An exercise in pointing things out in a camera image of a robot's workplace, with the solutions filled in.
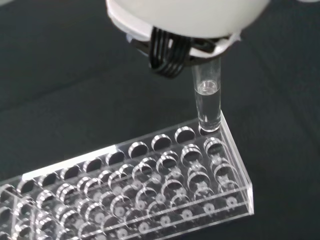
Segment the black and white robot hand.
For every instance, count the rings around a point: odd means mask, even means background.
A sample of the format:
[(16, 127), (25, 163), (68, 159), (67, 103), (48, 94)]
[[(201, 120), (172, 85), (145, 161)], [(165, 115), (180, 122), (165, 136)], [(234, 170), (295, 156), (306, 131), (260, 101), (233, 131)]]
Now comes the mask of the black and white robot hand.
[(257, 20), (267, 0), (108, 0), (111, 22), (157, 75), (220, 57)]

